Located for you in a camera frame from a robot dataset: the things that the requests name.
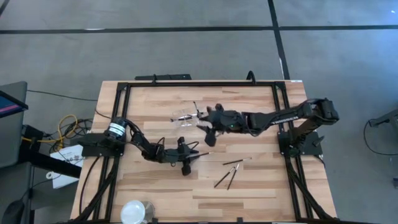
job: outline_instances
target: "black metal frame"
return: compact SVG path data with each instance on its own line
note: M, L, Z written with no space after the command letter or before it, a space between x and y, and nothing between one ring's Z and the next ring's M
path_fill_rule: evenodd
M70 177L80 177L81 167L73 165L67 161L61 161L39 153L40 142L38 141L43 138L42 131L27 125L25 127L24 136L32 139L32 142L21 142L21 145L19 146L18 163L30 162L33 166L38 168L51 170Z
M127 116L127 108L129 105L131 88L134 88L134 87L158 87L158 86L159 87L160 86L161 87L166 87L166 86L170 86L170 87L173 87L173 86L269 86L272 88L275 109L277 111L280 110L280 104L279 104L279 100L278 100L278 91L277 91L278 89L282 92L282 97L284 100L284 107L285 108L289 107L289 101L287 98L285 82L257 82L252 71L249 72L247 81L241 81L241 82L158 82L156 79L156 76L154 75L153 80L151 82L118 83L114 106L113 106L112 118L117 116L118 106L121 101L122 90L126 91L126 94L124 96L123 111L122 111L122 117L125 118ZM289 128L292 128L292 127L293 127L293 123L290 122ZM279 124L279 131L280 132L284 131L283 124ZM303 196L304 196L304 201L305 201L307 218L313 218L312 207L310 205L310 201L314 200L314 199L312 196L310 196L310 193L306 190L307 186L306 186L306 182L305 182L305 176L304 176L301 158L300 158L300 156L298 156L298 158L296 158L297 169L298 169L298 175L296 174L297 176L292 175L292 173L295 174L295 171L293 170L293 167L291 165L290 157L288 155L284 155L284 159L285 159L285 164L286 164L286 168L287 168L287 174L288 174L288 179L289 179L290 193L292 196L292 203L293 203L293 208L294 208L295 219L298 222L300 220L302 220L302 217L300 214L299 199L297 198L295 184L299 187L299 189L301 191L304 191ZM119 160L120 160L119 157L114 158L114 163L116 163L117 166L119 164ZM109 158L105 157L104 161L103 161L102 170L101 170L99 186L101 186L104 182L104 178L105 178L107 170L108 170L108 164L109 164ZM91 222L98 220L101 223L106 223L106 222L110 221L115 186L116 186L116 177L114 178L114 180L111 182L111 185L109 186L109 195L108 195L108 199L107 199L108 202L106 204L105 218L102 220L98 220L99 219L99 211L100 211L100 205L98 204L97 207L95 208L93 220Z

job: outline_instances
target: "wooden table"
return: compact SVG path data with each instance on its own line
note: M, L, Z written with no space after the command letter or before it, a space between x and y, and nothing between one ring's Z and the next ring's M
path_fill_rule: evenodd
M112 113L116 85L117 82L103 82L97 104L100 113L108 116ZM286 81L286 87L290 106L307 99L302 82ZM208 147L204 143L203 131L194 127L176 128L170 122L174 111L191 108L192 101L199 107L221 103L226 110L275 111L271 88L265 86L132 88L127 118L140 127L149 141L157 142L165 137L166 148L176 148L178 137L184 136L186 142L199 141L196 149L200 152L215 153L195 161L192 173L184 177L180 164L171 167L170 164L145 161L140 150L127 145L119 165L111 221L120 222L121 208L130 200L152 202L155 217L160 222L234 222L236 217L243 217L248 222L294 220L285 163L277 143L277 126L256 138L248 134L224 134L218 137L215 147ZM102 133L108 124L109 119L95 114L93 132ZM252 160L241 163L231 189L226 190L230 177L214 189L214 184L233 166L222 166L222 163L245 157L252 157ZM313 156L302 156L302 160L309 191L327 213L336 216L322 163ZM88 158L84 162L71 218L78 216L81 188L93 161L94 158ZM88 178L83 208L97 191L101 166L102 159ZM302 194L297 192L301 214L305 217ZM104 217L107 197L106 192L100 218Z

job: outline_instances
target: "clear plastic object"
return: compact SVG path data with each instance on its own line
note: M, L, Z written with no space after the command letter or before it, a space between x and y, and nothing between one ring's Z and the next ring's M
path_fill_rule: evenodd
M155 216L155 207L150 202L133 200L122 208L120 218L123 224L150 223Z
M206 109L197 108L194 103L191 108L174 111L170 120L176 127L196 126L201 123L198 115L199 117L207 116L207 112Z

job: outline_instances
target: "black bracket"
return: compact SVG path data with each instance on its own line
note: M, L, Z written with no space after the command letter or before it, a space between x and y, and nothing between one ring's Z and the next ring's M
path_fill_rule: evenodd
M125 87L127 87L128 85L129 85L128 83L118 83L118 87L116 87L116 90L121 91L125 89Z
M103 147L97 144L93 144L93 142L101 142L106 139L106 136L102 133L90 133L86 134L84 137L78 139L78 143L83 146L83 151L81 152L81 156L90 157L90 156L104 156L104 157L120 157L124 154L124 146L116 147L114 149L110 149L108 147Z
M154 77L152 78L152 85L155 86L157 84L156 81L157 81L157 77L156 77L156 74L154 74Z
M286 90L286 84L285 82L275 82L275 86L278 87L280 90L285 91Z
M377 119L370 119L369 125L372 128L378 127L382 123L390 123L394 131L398 134L398 110L391 111Z
M154 79L153 75L136 76L134 80L150 80ZM192 80L190 74L166 74L156 75L156 80Z
M152 224L157 224L157 222L158 222L158 219L157 218L152 218Z
M21 141L21 145L19 147L20 150L33 150L38 152L40 149L40 142L44 137L44 133L39 131L32 126L25 125L24 137L31 139L32 141Z
M256 77L254 76L254 73L252 71L249 71L248 76L246 77L246 80L251 80L251 83L253 85L257 85Z
M306 136L302 147L299 151L293 149L290 146L290 136L287 131L282 131L278 133L278 142L279 142L279 149L282 155L289 155L290 157L295 157L299 154L301 155L322 155L322 147L321 141L323 140L323 136L319 137L316 131L311 132L309 135Z
M243 224L243 218L242 217L236 218L236 221L238 222L238 224Z
M73 165L67 161L54 159L33 150L21 150L19 152L18 162L30 162L35 167L52 170L56 173L76 178L79 178L81 172L81 167L79 166Z

